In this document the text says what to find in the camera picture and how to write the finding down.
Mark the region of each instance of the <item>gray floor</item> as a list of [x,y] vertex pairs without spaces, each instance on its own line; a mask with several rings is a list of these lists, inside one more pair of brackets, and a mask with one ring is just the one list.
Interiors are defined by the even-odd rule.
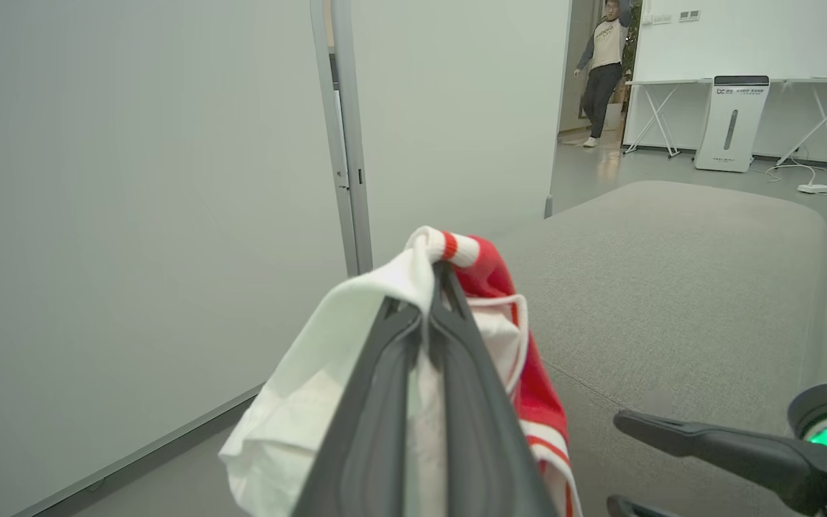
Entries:
[[[741,190],[800,203],[820,213],[827,223],[827,197],[803,194],[797,186],[811,178],[808,170],[793,167],[774,171],[780,181],[768,183],[770,177],[759,172],[745,174],[696,170],[692,154],[667,159],[666,153],[637,151],[623,156],[616,131],[606,131],[602,145],[594,149],[560,145],[551,180],[554,212],[562,212],[627,183],[643,180],[677,181],[708,185],[721,189]],[[755,161],[752,168],[766,170],[773,163]],[[820,173],[816,183],[827,183],[827,173]],[[827,310],[823,337],[823,362],[818,381],[827,381]]]
[[[764,170],[771,164],[754,164]],[[688,154],[667,160],[665,154],[639,151],[621,156],[617,134],[608,131],[597,149],[577,146],[558,147],[551,193],[554,212],[600,196],[633,181],[667,180],[696,185],[744,190],[792,200],[817,210],[827,222],[827,197],[800,194],[798,184],[806,183],[810,173],[804,169],[784,169],[783,180],[768,183],[768,176],[698,171]],[[827,313],[823,363],[819,381],[827,380]],[[229,517],[244,515],[230,496],[223,465],[216,454],[230,432],[237,412],[210,422],[167,448],[155,452],[117,475],[106,479],[94,492],[83,491],[40,514],[45,517],[108,517],[123,515]]]

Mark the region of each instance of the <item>gray cushion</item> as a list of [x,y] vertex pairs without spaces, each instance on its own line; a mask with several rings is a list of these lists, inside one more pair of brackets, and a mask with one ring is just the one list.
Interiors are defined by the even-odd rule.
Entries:
[[584,514],[621,494],[683,517],[791,514],[770,492],[614,429],[618,409],[787,432],[813,385],[823,219],[771,197],[631,183],[496,241],[567,410]]

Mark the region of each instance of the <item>wall outlet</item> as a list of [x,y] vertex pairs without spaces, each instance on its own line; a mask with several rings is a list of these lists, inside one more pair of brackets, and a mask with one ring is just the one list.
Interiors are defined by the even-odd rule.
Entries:
[[678,20],[682,21],[698,21],[700,19],[700,11],[682,11],[678,15]]

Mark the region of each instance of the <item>white cloth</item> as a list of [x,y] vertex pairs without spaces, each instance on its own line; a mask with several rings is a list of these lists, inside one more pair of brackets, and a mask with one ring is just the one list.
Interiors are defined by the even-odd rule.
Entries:
[[627,39],[627,27],[621,26],[618,19],[603,21],[595,27],[592,64],[589,69],[621,62],[624,53],[624,41]]
[[[452,261],[467,267],[476,261],[479,246],[474,239],[456,238]],[[256,517],[289,515],[382,299],[410,302],[428,314],[432,264],[444,243],[441,232],[420,228],[387,265],[328,292],[220,451],[240,507]],[[525,298],[469,299],[469,305],[511,393],[528,350]],[[416,405],[408,420],[406,478],[407,490],[420,497],[406,498],[405,514],[441,516],[446,513],[447,485],[443,393],[439,373],[423,353],[414,375],[416,393],[411,398]]]

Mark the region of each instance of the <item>baseboard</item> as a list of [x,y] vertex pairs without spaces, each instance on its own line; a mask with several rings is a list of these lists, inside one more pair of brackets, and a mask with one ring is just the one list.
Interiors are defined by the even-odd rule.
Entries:
[[[621,144],[621,149],[627,149],[629,147],[630,147],[630,145]],[[637,150],[640,150],[640,151],[658,151],[658,152],[662,152],[664,154],[667,154],[667,151],[665,150],[665,147],[664,146],[659,146],[659,145],[638,145]],[[696,149],[685,149],[685,148],[682,148],[682,147],[679,147],[678,150],[682,154],[695,154],[698,151]],[[772,156],[769,156],[769,154],[754,154],[754,157],[755,157],[756,160],[767,160],[767,161],[772,161],[772,162],[776,162],[777,160],[780,159],[780,157],[772,157]],[[808,166],[811,166],[811,167],[827,168],[827,162],[820,162],[820,161],[816,161],[816,160],[800,160],[800,163],[801,164],[807,164]]]
[[[92,498],[85,496],[94,494],[87,494],[84,491],[86,488],[90,487],[89,490],[91,491],[97,490],[95,494],[104,497],[107,495],[104,492],[119,490],[124,485],[141,478],[142,475],[161,467],[165,462],[182,454],[182,452],[193,448],[196,444],[203,442],[204,439],[236,424],[244,411],[253,402],[253,397],[260,392],[261,387],[263,385],[243,393],[243,395],[193,420],[193,422],[184,425],[175,432],[142,447],[139,451],[135,451],[118,462],[113,462],[108,467],[70,485],[65,490],[60,490],[40,501],[40,503],[25,508],[25,510],[14,514],[13,517],[32,517],[38,513],[49,515],[50,511],[55,511],[58,515],[75,515],[81,508],[92,503]],[[119,484],[112,485],[108,490],[99,488],[101,481],[108,477],[119,478]]]

